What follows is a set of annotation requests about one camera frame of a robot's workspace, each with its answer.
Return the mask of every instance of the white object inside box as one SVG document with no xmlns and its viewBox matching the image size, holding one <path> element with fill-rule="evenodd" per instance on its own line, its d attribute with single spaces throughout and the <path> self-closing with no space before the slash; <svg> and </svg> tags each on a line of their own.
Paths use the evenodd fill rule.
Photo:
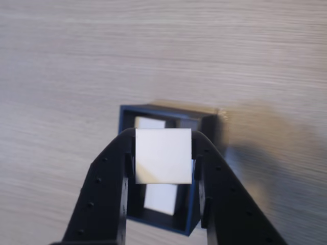
<svg viewBox="0 0 327 245">
<path fill-rule="evenodd" d="M 163 130 L 165 124 L 164 120 L 135 118 L 136 128 L 161 129 L 136 130 L 136 181 L 147 184 L 144 208 L 173 215 L 176 184 L 192 182 L 191 130 Z"/>
</svg>

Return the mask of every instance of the white card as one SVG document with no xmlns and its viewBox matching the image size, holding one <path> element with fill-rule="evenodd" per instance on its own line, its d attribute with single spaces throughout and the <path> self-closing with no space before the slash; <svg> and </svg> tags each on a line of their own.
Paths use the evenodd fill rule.
<svg viewBox="0 0 327 245">
<path fill-rule="evenodd" d="M 174 215 L 177 188 L 177 185 L 172 184 L 148 184 L 145 192 L 144 207 Z"/>
<path fill-rule="evenodd" d="M 138 129 L 164 129 L 165 126 L 166 121 L 141 116 L 137 116 L 134 123 Z"/>
<path fill-rule="evenodd" d="M 191 129 L 135 129 L 137 184 L 191 184 Z"/>
</svg>

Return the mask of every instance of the wooden table surface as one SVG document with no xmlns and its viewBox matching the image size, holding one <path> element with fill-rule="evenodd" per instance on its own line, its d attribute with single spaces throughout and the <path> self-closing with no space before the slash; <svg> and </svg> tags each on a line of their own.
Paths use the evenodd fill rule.
<svg viewBox="0 0 327 245">
<path fill-rule="evenodd" d="M 0 243 L 59 241 L 119 105 L 173 101 L 222 108 L 264 213 L 289 244 L 326 244 L 326 78 L 325 0 L 0 1 Z"/>
</svg>

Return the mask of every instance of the dark blue box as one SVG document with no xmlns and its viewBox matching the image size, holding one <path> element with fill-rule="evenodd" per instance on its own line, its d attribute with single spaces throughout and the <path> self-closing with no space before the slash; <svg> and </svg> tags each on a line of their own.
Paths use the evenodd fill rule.
<svg viewBox="0 0 327 245">
<path fill-rule="evenodd" d="M 166 128 L 191 128 L 204 133 L 219 147 L 220 122 L 216 113 L 175 109 L 156 105 L 122 105 L 119 133 L 134 128 L 135 117 L 143 116 L 166 121 Z M 184 200 L 173 216 L 144 208 L 146 185 L 128 184 L 127 218 L 189 236 L 200 221 L 199 189 L 193 179 L 191 185 L 178 185 L 177 196 Z"/>
</svg>

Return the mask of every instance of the light wood grain surface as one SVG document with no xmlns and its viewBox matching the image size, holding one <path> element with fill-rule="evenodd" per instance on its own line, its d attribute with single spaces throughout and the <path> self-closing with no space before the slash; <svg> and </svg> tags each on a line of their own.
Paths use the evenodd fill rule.
<svg viewBox="0 0 327 245">
<path fill-rule="evenodd" d="M 223 108 L 289 244 L 327 243 L 327 1 L 0 1 L 0 243 L 59 241 L 120 104 Z M 205 244 L 134 222 L 127 245 Z"/>
</svg>

